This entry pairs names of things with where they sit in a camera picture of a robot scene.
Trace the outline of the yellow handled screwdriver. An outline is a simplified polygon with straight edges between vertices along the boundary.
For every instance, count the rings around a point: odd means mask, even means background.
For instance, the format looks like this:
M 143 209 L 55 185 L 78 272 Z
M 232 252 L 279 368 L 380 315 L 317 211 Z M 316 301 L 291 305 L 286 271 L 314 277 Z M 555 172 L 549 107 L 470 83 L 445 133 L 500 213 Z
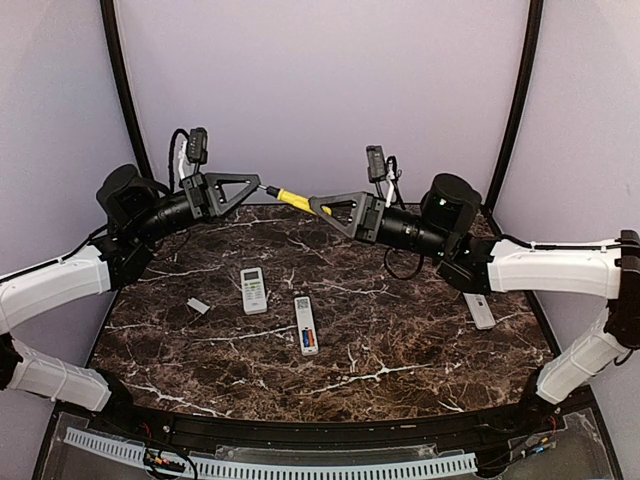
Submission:
M 314 214 L 307 197 L 274 186 L 259 185 L 258 188 L 279 202 L 291 205 L 292 207 L 306 213 Z

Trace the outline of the slim white remote control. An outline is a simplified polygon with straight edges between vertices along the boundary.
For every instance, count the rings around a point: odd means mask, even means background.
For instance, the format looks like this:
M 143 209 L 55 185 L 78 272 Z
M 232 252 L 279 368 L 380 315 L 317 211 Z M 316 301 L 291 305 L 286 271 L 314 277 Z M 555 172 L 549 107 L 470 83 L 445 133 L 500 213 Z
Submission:
M 294 299 L 294 308 L 296 315 L 296 322 L 299 334 L 299 343 L 301 354 L 303 356 L 317 355 L 319 351 L 317 333 L 314 323 L 313 310 L 311 305 L 311 299 L 308 296 L 299 296 Z M 301 331 L 306 329 L 312 329 L 314 332 L 314 338 L 316 342 L 316 348 L 304 348 L 301 339 Z

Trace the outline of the white battery cover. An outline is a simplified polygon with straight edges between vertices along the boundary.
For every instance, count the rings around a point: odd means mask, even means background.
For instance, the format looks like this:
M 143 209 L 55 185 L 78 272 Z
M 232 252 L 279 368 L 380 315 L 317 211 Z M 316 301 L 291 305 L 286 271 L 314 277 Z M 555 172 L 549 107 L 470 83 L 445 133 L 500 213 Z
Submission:
M 208 304 L 205 304 L 196 298 L 190 298 L 187 301 L 187 305 L 202 315 L 206 314 L 210 310 L 210 306 Z

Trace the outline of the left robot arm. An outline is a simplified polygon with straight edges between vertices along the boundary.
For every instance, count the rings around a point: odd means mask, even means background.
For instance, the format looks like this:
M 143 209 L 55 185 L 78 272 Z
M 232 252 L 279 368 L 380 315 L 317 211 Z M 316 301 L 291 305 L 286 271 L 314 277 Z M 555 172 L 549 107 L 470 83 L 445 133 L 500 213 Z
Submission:
M 261 180 L 256 174 L 199 173 L 182 190 L 142 177 L 132 164 L 111 172 L 96 194 L 107 215 L 71 252 L 1 279 L 1 387 L 101 412 L 120 436 L 141 427 L 131 395 L 112 374 L 72 365 L 12 335 L 22 323 L 72 301 L 136 283 L 164 238 L 234 211 Z

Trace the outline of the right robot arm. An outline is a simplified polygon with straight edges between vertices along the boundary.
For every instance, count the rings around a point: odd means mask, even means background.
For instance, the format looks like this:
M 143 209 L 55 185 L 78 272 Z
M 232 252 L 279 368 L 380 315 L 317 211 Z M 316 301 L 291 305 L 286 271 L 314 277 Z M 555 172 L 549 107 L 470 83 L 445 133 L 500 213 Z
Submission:
M 546 291 L 605 299 L 592 326 L 534 376 L 534 391 L 510 413 L 521 434 L 534 432 L 549 405 L 564 401 L 618 356 L 639 347 L 639 236 L 582 244 L 540 244 L 470 228 L 481 196 L 465 180 L 437 175 L 412 214 L 367 192 L 312 197 L 311 210 L 345 236 L 431 259 L 437 274 L 468 294 Z

